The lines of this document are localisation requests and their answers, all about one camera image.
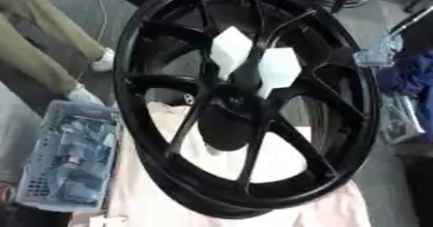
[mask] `white sneaker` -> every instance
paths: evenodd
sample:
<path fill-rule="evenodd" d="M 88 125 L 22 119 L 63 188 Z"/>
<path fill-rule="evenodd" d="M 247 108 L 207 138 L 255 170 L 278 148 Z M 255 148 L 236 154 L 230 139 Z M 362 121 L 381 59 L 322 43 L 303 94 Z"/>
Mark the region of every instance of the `white sneaker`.
<path fill-rule="evenodd" d="M 98 61 L 92 62 L 92 69 L 96 72 L 112 71 L 114 65 L 114 51 L 107 47 Z"/>
<path fill-rule="evenodd" d="M 75 89 L 73 89 L 67 96 L 70 101 L 81 102 L 81 103 L 94 103 L 98 105 L 103 105 L 103 102 L 98 99 L 95 95 L 90 93 L 84 85 L 77 84 Z"/>

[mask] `metal part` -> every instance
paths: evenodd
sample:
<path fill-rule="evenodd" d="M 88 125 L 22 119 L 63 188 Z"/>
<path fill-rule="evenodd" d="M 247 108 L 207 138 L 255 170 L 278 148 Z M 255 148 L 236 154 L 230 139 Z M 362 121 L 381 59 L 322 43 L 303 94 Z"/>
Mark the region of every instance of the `metal part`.
<path fill-rule="evenodd" d="M 389 36 L 395 37 L 400 35 L 407 28 L 409 28 L 411 25 L 414 25 L 415 23 L 417 23 L 418 21 L 426 17 L 432 11 L 433 11 L 433 6 L 430 6 L 428 8 L 422 9 L 414 14 L 409 15 L 406 19 L 399 22 L 395 27 L 393 27 L 390 30 Z"/>
<path fill-rule="evenodd" d="M 185 94 L 184 99 L 188 105 L 194 105 L 194 103 L 195 103 L 195 99 L 191 94 Z"/>
<path fill-rule="evenodd" d="M 198 14 L 194 18 L 197 21 L 199 17 L 198 25 L 180 22 L 193 13 Z M 235 76 L 224 81 L 218 78 L 218 67 L 210 53 L 213 38 L 230 26 L 247 34 L 256 49 L 251 50 Z M 247 84 L 243 87 L 244 77 L 260 76 L 262 56 L 257 51 L 281 46 L 294 47 L 303 71 L 292 86 L 273 90 L 267 99 L 259 98 L 258 89 Z M 180 57 L 179 51 L 194 49 L 202 58 L 197 76 L 160 74 L 160 68 L 174 62 L 172 54 L 164 53 L 171 51 Z M 378 127 L 379 93 L 371 71 L 355 65 L 351 51 L 357 49 L 330 14 L 307 9 L 298 0 L 151 0 L 135 13 L 120 39 L 114 73 L 116 98 L 145 169 L 167 195 L 209 216 L 253 217 L 330 193 L 346 184 L 365 161 Z M 159 60 L 160 54 L 171 60 Z M 347 82 L 350 101 L 340 93 L 341 82 Z M 143 100 L 149 90 L 160 88 L 195 98 L 169 142 L 157 129 Z M 307 141 L 281 116 L 279 111 L 285 104 L 299 96 L 322 102 L 331 112 L 330 118 L 340 120 L 344 132 L 336 131 L 343 138 L 327 140 L 327 151 L 319 151 L 316 147 L 321 144 Z M 179 154 L 192 126 L 205 121 L 210 109 L 221 113 L 218 116 L 237 120 L 210 135 L 228 136 L 221 134 L 230 128 L 243 129 L 228 147 L 236 150 L 247 143 L 245 166 L 237 180 L 209 174 Z M 322 131 L 332 137 L 325 131 L 328 123 L 322 124 Z M 303 173 L 279 182 L 250 181 L 267 132 L 280 136 L 304 156 L 308 167 Z M 203 136 L 213 142 L 210 136 Z"/>

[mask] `khaki pants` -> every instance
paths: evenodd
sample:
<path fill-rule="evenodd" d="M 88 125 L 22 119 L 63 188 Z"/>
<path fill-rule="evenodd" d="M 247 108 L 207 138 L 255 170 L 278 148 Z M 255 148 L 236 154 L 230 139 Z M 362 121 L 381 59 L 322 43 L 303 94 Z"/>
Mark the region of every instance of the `khaki pants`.
<path fill-rule="evenodd" d="M 32 76 L 53 92 L 66 95 L 76 80 L 57 62 L 27 42 L 11 25 L 7 14 L 20 15 L 56 39 L 71 43 L 91 60 L 104 48 L 47 0 L 0 0 L 0 61 Z"/>

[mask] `blue plastic basket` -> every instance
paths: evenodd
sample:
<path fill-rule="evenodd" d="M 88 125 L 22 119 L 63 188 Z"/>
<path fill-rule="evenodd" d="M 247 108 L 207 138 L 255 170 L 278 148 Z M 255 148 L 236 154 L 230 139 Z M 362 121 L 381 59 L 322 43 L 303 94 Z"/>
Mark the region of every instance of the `blue plastic basket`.
<path fill-rule="evenodd" d="M 40 138 L 35 146 L 29 162 L 24 168 L 23 175 L 18 187 L 15 201 L 18 204 L 38 208 L 52 212 L 95 212 L 101 208 L 105 192 L 110 179 L 110 172 L 113 166 L 116 146 L 110 150 L 108 162 L 106 163 L 106 174 L 101 187 L 101 199 L 97 204 L 79 204 L 73 202 L 62 202 L 59 199 L 47 197 L 49 187 L 47 174 L 55 167 L 55 157 L 60 145 L 61 135 L 53 134 L 53 130 L 58 129 L 68 117 L 85 117 L 98 120 L 115 122 L 116 140 L 119 141 L 121 132 L 121 117 L 116 109 L 98 106 L 95 104 L 74 103 L 56 100 L 52 102 L 43 119 Z"/>

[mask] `pink cloth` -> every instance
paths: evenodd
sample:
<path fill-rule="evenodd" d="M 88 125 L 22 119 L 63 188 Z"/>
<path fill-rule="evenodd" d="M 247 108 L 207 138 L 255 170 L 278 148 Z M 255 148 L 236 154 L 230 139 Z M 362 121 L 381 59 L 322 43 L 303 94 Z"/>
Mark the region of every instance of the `pink cloth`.
<path fill-rule="evenodd" d="M 155 122 L 163 129 L 167 139 L 174 135 L 188 111 L 185 107 L 173 108 L 160 103 L 151 103 L 149 106 Z M 301 131 L 309 138 L 308 131 Z M 291 147 L 287 143 L 282 142 L 279 147 L 280 141 L 273 136 L 265 138 L 265 142 L 272 142 L 269 147 L 275 147 L 275 151 L 265 151 L 264 155 L 259 157 L 258 167 L 263 168 L 254 170 L 255 182 L 295 176 L 306 167 L 303 157 L 294 148 L 285 148 L 285 155 L 281 155 L 280 149 Z M 196 127 L 188 135 L 181 154 L 194 164 L 206 167 L 207 171 L 229 179 L 238 175 L 244 163 L 242 157 L 245 157 L 245 151 L 211 155 Z M 279 169 L 282 172 L 279 175 L 267 173 L 270 171 L 267 169 L 269 164 L 282 166 L 288 160 L 290 166 L 285 166 L 291 168 L 288 171 Z M 143 169 L 133 140 L 127 132 L 121 144 L 114 174 L 106 216 L 108 219 L 122 217 L 126 220 L 113 221 L 105 224 L 105 227 L 370 227 L 365 203 L 354 183 L 348 183 L 315 202 L 250 219 L 216 219 L 192 212 L 171 200 L 154 184 Z"/>

